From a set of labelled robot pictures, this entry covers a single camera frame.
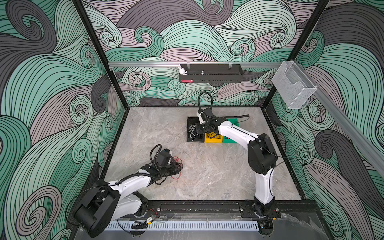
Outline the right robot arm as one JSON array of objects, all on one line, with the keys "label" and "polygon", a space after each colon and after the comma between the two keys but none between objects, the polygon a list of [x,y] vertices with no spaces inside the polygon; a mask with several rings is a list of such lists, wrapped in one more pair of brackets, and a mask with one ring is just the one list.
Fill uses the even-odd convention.
[{"label": "right robot arm", "polygon": [[256,215],[265,217],[276,212],[273,194],[273,172],[278,156],[271,139],[267,134],[255,134],[231,123],[225,117],[216,117],[213,112],[213,97],[208,92],[198,96],[199,123],[196,131],[199,134],[215,133],[230,138],[247,150],[248,164],[256,173],[256,192],[254,211]]}]

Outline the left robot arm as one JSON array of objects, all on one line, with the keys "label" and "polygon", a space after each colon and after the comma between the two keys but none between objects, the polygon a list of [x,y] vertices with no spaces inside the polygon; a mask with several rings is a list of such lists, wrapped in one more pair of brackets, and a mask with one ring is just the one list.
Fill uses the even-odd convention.
[{"label": "left robot arm", "polygon": [[168,177],[181,175],[183,162],[172,156],[169,149],[155,145],[149,154],[150,163],[133,174],[120,180],[96,181],[90,188],[75,196],[79,200],[72,211],[66,211],[66,218],[73,217],[75,226],[84,229],[90,238],[100,235],[110,224],[121,217],[133,215],[140,220],[126,233],[137,236],[147,228],[157,216],[148,209],[148,199],[139,193],[140,189],[153,184],[160,186]]}]

